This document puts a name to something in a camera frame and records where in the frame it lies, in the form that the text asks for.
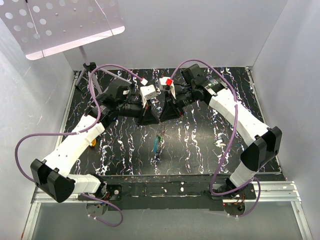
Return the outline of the silver key with green tag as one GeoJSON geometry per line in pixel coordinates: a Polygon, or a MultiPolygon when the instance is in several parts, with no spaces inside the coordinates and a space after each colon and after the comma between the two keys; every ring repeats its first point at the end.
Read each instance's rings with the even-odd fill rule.
{"type": "Polygon", "coordinates": [[[226,146],[225,144],[225,141],[224,139],[217,139],[215,142],[214,142],[215,146],[218,147],[218,148],[222,148],[224,146],[226,146]]]}

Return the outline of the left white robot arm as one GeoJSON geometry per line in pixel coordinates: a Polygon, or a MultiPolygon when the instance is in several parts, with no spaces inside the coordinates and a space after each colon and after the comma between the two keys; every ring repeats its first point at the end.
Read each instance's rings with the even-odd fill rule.
{"type": "Polygon", "coordinates": [[[152,112],[151,99],[157,96],[154,85],[140,87],[140,101],[130,103],[131,85],[121,80],[112,81],[97,97],[98,105],[91,105],[74,128],[75,135],[67,136],[43,160],[35,159],[31,173],[35,185],[58,203],[72,194],[89,193],[95,200],[106,196],[106,187],[94,174],[74,175],[71,168],[91,143],[119,116],[135,118],[137,125],[158,124],[152,112]]]}

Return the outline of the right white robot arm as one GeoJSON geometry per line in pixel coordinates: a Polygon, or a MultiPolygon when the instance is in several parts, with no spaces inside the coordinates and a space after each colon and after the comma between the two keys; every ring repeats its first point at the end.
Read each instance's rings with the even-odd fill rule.
{"type": "Polygon", "coordinates": [[[269,127],[256,118],[240,102],[232,85],[216,69],[217,78],[208,78],[202,72],[199,61],[181,71],[186,90],[177,93],[173,77],[162,77],[158,80],[159,88],[164,91],[165,102],[160,114],[160,122],[178,119],[184,115],[184,107],[197,101],[205,102],[210,108],[220,113],[233,126],[227,145],[229,152],[236,134],[239,134],[247,148],[240,155],[240,163],[225,181],[222,191],[210,189],[215,197],[228,195],[237,199],[245,192],[256,173],[269,161],[274,159],[280,150],[282,131],[269,127]]]}

